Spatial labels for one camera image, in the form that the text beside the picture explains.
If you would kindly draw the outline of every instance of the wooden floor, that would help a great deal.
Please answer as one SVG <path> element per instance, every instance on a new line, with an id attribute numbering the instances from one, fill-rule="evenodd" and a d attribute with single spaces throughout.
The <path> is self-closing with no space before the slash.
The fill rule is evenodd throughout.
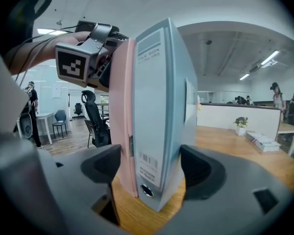
<path id="1" fill-rule="evenodd" d="M 84 118 L 77 118 L 69 121 L 68 124 L 71 125 L 71 130 L 66 135 L 63 134 L 63 137 L 55 134 L 55 139 L 53 134 L 51 135 L 53 144 L 49 144 L 48 137 L 40 137 L 40 141 L 46 151 L 49 151 L 52 155 L 64 155 L 73 152 L 78 152 L 81 150 L 87 149 L 87 141 L 89 136 L 89 131 L 86 127 Z M 89 140 L 89 147 L 94 147 L 92 144 L 92 137 Z"/>

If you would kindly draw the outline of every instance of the speaker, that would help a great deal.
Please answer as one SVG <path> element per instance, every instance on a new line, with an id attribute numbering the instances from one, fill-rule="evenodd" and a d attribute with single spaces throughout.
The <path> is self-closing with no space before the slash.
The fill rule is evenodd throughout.
<path id="1" fill-rule="evenodd" d="M 33 126 L 29 113 L 20 116 L 20 131 L 24 138 L 29 139 L 33 134 Z"/>

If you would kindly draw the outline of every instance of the black cable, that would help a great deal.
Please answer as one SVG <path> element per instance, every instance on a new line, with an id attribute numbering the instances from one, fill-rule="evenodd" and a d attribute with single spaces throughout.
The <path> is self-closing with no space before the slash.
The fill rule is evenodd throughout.
<path id="1" fill-rule="evenodd" d="M 49 40 L 49 39 L 50 39 L 50 38 L 48 38 L 48 39 L 46 39 L 46 40 L 44 40 L 44 41 L 41 41 L 39 44 L 35 45 L 35 46 L 30 50 L 30 52 L 29 52 L 28 55 L 27 55 L 27 58 L 26 58 L 25 62 L 23 63 L 21 69 L 20 69 L 19 72 L 17 73 L 18 75 L 17 75 L 16 78 L 15 78 L 15 82 L 18 80 L 18 77 L 19 77 L 20 73 L 22 72 L 23 68 L 25 67 L 25 64 L 27 63 L 27 61 L 28 61 L 28 59 L 29 59 L 29 57 L 30 57 L 32 51 L 33 51 L 38 45 L 41 45 L 42 43 L 44 43 L 45 41 L 47 41 L 47 40 Z"/>
<path id="2" fill-rule="evenodd" d="M 70 28 L 75 28 L 75 27 L 78 27 L 78 26 L 80 26 L 80 24 L 75 25 L 75 26 L 71 26 L 71 27 L 65 27 L 65 28 L 62 28 L 62 29 L 55 29 L 54 31 L 64 30 L 64 29 L 70 29 Z M 42 37 L 42 36 L 45 36 L 45 35 L 41 35 L 41 36 L 36 36 L 36 37 L 28 38 L 28 39 L 26 39 L 24 42 L 22 42 L 22 43 L 19 45 L 19 47 L 17 48 L 17 50 L 14 52 L 14 54 L 13 54 L 13 56 L 12 56 L 12 59 L 11 59 L 10 65 L 9 65 L 9 70 L 10 70 L 11 67 L 12 67 L 12 63 L 13 63 L 13 60 L 14 60 L 14 58 L 15 58 L 15 56 L 16 56 L 16 53 L 18 53 L 18 51 L 20 50 L 20 48 L 21 48 L 24 44 L 26 44 L 28 41 L 33 40 L 33 39 L 36 39 L 36 38 L 39 38 L 39 37 Z"/>
<path id="3" fill-rule="evenodd" d="M 69 31 L 69 30 L 62 30 L 62 29 L 59 29 L 57 31 L 64 31 L 64 32 L 68 32 L 68 33 L 74 33 L 73 31 Z"/>

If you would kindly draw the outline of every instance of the wooden desk surface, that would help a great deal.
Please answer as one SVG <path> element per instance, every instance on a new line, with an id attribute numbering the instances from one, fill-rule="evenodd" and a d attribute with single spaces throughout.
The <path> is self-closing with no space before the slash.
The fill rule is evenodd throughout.
<path id="1" fill-rule="evenodd" d="M 294 131 L 294 125 L 290 125 L 287 123 L 280 123 L 279 131 Z"/>
<path id="2" fill-rule="evenodd" d="M 247 138 L 234 130 L 197 127 L 196 146 L 254 161 L 279 178 L 294 192 L 294 159 L 285 152 L 262 153 Z M 116 177 L 112 183 L 121 228 L 137 235 L 149 235 L 160 229 L 181 208 L 185 180 L 160 212 L 131 197 Z"/>

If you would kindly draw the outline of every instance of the pink binder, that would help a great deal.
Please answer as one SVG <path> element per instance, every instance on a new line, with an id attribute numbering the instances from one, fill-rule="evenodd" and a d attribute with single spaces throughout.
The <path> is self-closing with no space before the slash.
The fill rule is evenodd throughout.
<path id="1" fill-rule="evenodd" d="M 121 185 L 138 197 L 135 160 L 131 157 L 132 132 L 132 73 L 135 40 L 128 39 L 113 54 L 109 82 L 109 118 L 112 144 L 122 147 L 121 165 L 117 177 Z"/>

